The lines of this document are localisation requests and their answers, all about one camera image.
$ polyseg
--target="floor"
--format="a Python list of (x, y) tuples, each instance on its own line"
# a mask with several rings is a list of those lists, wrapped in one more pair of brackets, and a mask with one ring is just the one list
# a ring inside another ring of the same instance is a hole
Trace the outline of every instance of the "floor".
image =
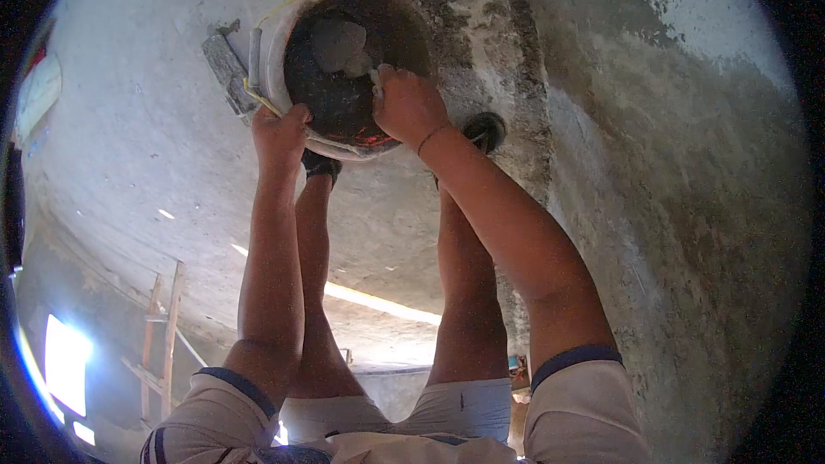
[[(201, 53), (285, 0), (61, 0), (63, 92), (26, 143), (30, 198), (124, 293), (189, 276), (181, 325), (235, 337), (256, 183), (249, 129)], [(410, 0), (455, 123), (506, 120), (495, 160), (591, 269), (660, 461), (712, 461), (747, 428), (801, 298), (804, 126), (756, 0)], [(160, 210), (171, 217), (164, 216)], [(406, 149), (346, 165), (331, 201), (335, 284), (439, 314), (438, 202)], [(505, 278), (510, 351), (529, 335)], [(361, 368), (431, 362), (436, 326), (332, 297)]]

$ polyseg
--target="bucket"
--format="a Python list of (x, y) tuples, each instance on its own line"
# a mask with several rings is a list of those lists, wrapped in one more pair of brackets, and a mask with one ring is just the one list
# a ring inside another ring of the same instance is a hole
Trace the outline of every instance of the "bucket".
[(279, 111), (294, 102), (309, 105), (307, 148), (336, 160), (366, 161), (400, 145), (372, 119), (369, 75), (325, 74), (308, 56), (309, 30), (322, 18), (344, 19), (366, 29), (374, 67), (388, 63), (422, 77), (434, 76), (430, 37), (405, 0), (291, 0), (262, 18), (271, 38), (260, 51), (262, 92)]

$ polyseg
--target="bracelet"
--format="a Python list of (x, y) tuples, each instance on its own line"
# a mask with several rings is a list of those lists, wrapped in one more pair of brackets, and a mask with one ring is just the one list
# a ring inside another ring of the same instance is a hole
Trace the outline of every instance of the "bracelet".
[(438, 133), (442, 129), (447, 129), (447, 128), (451, 128), (451, 126), (441, 126), (440, 128), (437, 128), (436, 130), (432, 131), (429, 135), (424, 137), (424, 140), (421, 140), (421, 143), (418, 144), (418, 150), (416, 151), (416, 154), (420, 157), (421, 156), (421, 149), (424, 147), (424, 144), (426, 144), (428, 142), (428, 140), (430, 138), (432, 138), (433, 135), (435, 135), (436, 133)]

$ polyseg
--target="white shorts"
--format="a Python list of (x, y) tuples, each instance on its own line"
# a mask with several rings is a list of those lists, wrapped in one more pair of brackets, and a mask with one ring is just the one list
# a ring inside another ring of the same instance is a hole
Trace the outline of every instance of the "white shorts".
[(377, 432), (451, 433), (465, 438), (491, 437), (507, 444), (510, 379), (424, 387), (412, 413), (398, 423), (387, 421), (370, 397), (287, 398), (281, 408), (281, 421), (291, 443), (308, 443), (339, 433)]

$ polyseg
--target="shirt sleeve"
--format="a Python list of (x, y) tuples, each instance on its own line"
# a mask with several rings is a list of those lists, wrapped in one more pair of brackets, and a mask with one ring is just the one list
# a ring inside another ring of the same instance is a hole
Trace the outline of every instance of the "shirt sleeve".
[(278, 413), (252, 382), (223, 367), (205, 367), (191, 377), (191, 390), (150, 433), (141, 464), (231, 464), (256, 462), (268, 449)]
[(525, 452), (538, 462), (650, 462), (630, 379), (613, 348), (582, 346), (533, 377)]

